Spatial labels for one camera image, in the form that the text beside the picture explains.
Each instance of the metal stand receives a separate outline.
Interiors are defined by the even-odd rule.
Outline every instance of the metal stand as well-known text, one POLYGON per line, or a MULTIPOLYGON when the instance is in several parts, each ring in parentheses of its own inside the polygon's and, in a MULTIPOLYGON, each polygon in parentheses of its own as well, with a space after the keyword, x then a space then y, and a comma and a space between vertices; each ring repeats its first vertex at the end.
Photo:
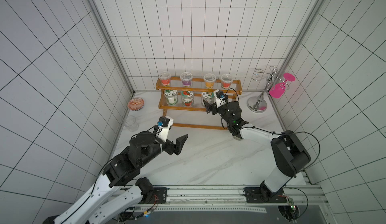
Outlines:
POLYGON ((247 101, 248 108, 253 112, 262 113, 267 110, 267 102, 264 100, 264 92, 258 97, 250 97, 247 101))
MULTIPOLYGON (((267 83, 265 84, 264 90, 258 97, 250 97, 247 101, 247 106, 252 112, 262 113, 267 110, 268 105, 267 102, 264 100, 264 92, 268 93, 269 91, 274 89, 274 87, 271 89, 272 83, 274 82, 274 78, 277 78, 282 81, 284 86, 288 86, 286 82, 276 76, 277 67, 270 66, 269 69, 271 70, 271 73, 269 73, 269 76, 267 77, 267 83)), ((263 70, 261 69, 256 69, 255 72, 268 74, 266 72, 263 72, 263 70)), ((252 79, 254 81, 260 81, 262 80, 262 77, 259 74, 255 74, 253 75, 252 79)))

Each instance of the red patterned bowl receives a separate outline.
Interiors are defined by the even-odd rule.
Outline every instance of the red patterned bowl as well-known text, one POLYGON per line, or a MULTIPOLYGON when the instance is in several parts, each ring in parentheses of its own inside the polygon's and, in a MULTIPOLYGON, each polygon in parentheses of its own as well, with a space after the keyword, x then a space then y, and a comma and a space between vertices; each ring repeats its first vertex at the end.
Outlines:
POLYGON ((140 97, 135 97, 128 102, 127 106, 130 110, 138 111, 144 106, 144 100, 140 97))

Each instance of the plastic container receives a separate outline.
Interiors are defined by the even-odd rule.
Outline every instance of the plastic container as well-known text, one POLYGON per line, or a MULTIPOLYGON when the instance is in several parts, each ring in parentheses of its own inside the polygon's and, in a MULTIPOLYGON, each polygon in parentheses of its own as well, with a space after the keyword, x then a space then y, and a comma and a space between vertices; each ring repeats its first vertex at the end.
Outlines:
POLYGON ((203 91, 201 94, 201 103, 205 107, 204 101, 207 101, 209 104, 214 103, 216 99, 213 92, 203 91))
POLYGON ((229 74, 224 74, 221 76, 221 86, 224 89, 230 88, 230 84, 233 82, 233 77, 229 74))
POLYGON ((134 116, 127 116, 125 119, 124 126, 130 131, 134 132, 138 130, 138 123, 136 122, 136 118, 134 116))
POLYGON ((190 72, 182 72, 180 78, 182 85, 190 86, 192 84, 193 75, 190 72))
POLYGON ((204 82, 206 88, 213 88, 213 85, 215 85, 216 82, 216 76, 212 73, 205 74, 204 82))
POLYGON ((177 90, 165 90, 164 95, 166 97, 166 102, 168 105, 175 105, 178 103, 178 94, 177 90))
POLYGON ((193 91, 181 91, 181 100, 185 106, 191 106, 194 102, 194 92, 193 91))
POLYGON ((163 86, 169 86, 170 85, 170 78, 171 78, 170 72, 161 72, 158 75, 158 78, 161 80, 161 83, 163 86))

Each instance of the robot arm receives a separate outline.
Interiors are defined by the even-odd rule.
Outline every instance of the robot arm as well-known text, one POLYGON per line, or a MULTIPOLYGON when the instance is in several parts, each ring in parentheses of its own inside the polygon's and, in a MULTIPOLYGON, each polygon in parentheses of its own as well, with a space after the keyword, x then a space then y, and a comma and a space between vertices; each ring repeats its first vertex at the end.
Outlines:
POLYGON ((176 144, 168 140, 167 134, 172 124, 172 118, 160 117, 157 125, 153 127, 153 132, 143 131, 136 134, 136 137, 130 140, 130 145, 105 165, 95 185, 66 212, 60 216, 48 217, 43 224, 84 224, 87 221, 103 224, 128 207, 151 200, 154 187, 147 178, 139 178, 128 191, 106 202, 122 186, 139 175, 144 165, 163 151, 170 155, 181 153, 188 135, 177 138, 176 144))
POLYGON ((281 188, 311 160, 310 155, 300 140, 290 130, 276 134, 265 129, 256 128, 241 118, 238 101, 229 102, 222 91, 214 91, 216 102, 204 101, 206 112, 219 114, 227 122, 229 132, 237 140, 248 139, 258 143, 271 144, 276 167, 268 178, 260 184, 261 199, 269 201, 281 188))

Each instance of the mounting plate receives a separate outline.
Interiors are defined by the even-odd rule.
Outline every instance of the mounting plate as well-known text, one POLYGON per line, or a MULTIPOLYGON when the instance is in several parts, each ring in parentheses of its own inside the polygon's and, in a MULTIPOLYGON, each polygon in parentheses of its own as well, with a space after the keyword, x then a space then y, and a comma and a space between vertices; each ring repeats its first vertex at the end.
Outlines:
MULTIPOLYGON (((166 203, 167 198, 167 188, 166 187, 156 187, 154 188, 154 194, 158 197, 158 204, 164 204, 166 203)), ((143 201, 139 202, 138 204, 149 204, 154 203, 155 196, 152 196, 149 202, 145 203, 143 201)))
MULTIPOLYGON (((244 196, 247 198, 247 203, 287 203, 285 197, 274 196, 268 202, 263 201, 260 198, 261 191, 260 187, 245 187, 244 196)), ((284 193, 283 189, 280 189, 278 193, 284 193)))

